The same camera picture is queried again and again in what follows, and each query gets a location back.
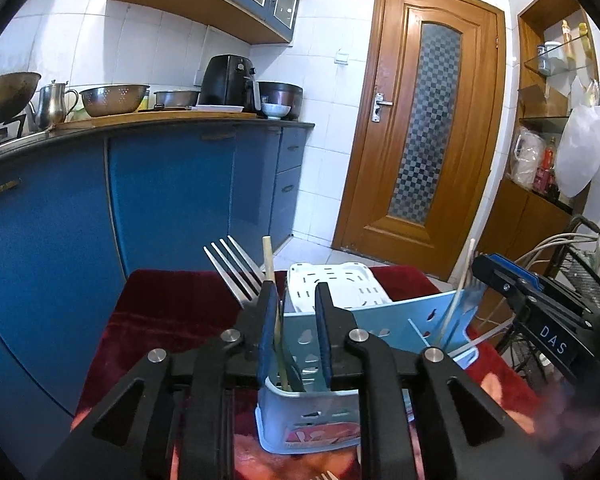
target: light blue utensil holder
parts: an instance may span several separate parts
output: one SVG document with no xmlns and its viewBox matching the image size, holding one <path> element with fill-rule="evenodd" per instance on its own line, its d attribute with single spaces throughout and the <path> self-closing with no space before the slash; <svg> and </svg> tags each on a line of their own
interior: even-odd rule
<svg viewBox="0 0 600 480">
<path fill-rule="evenodd" d="M 398 301 L 380 306 L 350 309 L 360 328 L 364 328 L 393 348 L 420 353 L 433 344 L 451 304 L 454 291 L 425 298 Z M 477 311 L 456 309 L 449 322 L 442 346 L 451 352 L 465 345 L 466 329 Z M 275 386 L 278 375 L 269 374 L 258 393 L 256 423 L 262 447 L 277 454 L 332 451 L 360 443 L 358 391 L 332 392 L 324 383 L 315 327 L 315 314 L 285 314 L 284 339 L 302 370 L 305 392 L 284 392 Z M 478 358 L 472 348 L 455 358 L 467 368 Z M 407 390 L 404 402 L 411 403 Z"/>
</svg>

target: wooden cutting board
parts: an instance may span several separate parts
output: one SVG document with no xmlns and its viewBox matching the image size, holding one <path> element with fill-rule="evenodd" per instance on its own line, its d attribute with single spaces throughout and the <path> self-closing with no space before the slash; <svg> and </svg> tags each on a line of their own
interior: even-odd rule
<svg viewBox="0 0 600 480">
<path fill-rule="evenodd" d="M 108 115 L 105 117 L 94 117 L 81 121 L 58 124 L 55 130 L 88 130 L 90 128 L 101 128 L 103 126 L 118 126 L 119 124 L 150 123 L 152 121 L 165 120 L 190 120 L 190 119 L 230 119 L 244 120 L 255 119 L 256 114 L 243 112 L 198 112 L 193 110 L 178 110 L 173 112 L 133 112 L 131 114 Z"/>
</svg>

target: metal pot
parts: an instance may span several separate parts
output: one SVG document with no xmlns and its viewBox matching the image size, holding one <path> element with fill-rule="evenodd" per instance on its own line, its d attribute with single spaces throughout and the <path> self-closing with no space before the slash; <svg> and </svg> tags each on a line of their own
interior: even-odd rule
<svg viewBox="0 0 600 480">
<path fill-rule="evenodd" d="M 283 117 L 286 121 L 297 121 L 302 107 L 302 88 L 289 83 L 260 81 L 260 100 L 263 103 L 291 106 L 289 113 Z"/>
<path fill-rule="evenodd" d="M 165 108 L 184 108 L 195 106 L 200 92 L 196 90 L 169 90 L 154 92 L 155 104 Z"/>
</svg>

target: light switch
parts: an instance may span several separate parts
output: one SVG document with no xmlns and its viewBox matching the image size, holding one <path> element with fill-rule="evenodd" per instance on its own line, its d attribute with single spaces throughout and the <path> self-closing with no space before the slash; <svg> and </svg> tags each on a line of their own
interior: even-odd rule
<svg viewBox="0 0 600 480">
<path fill-rule="evenodd" d="M 345 52 L 341 52 L 340 50 L 336 52 L 336 57 L 333 60 L 335 64 L 338 65 L 348 65 L 349 64 L 349 54 Z"/>
</svg>

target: frosted glass panel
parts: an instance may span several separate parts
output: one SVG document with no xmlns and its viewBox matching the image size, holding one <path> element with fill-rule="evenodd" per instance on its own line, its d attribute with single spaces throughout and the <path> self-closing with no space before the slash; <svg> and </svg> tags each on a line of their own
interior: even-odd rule
<svg viewBox="0 0 600 480">
<path fill-rule="evenodd" d="M 461 35 L 422 25 L 413 108 L 389 215 L 424 224 L 438 186 L 453 123 Z"/>
</svg>

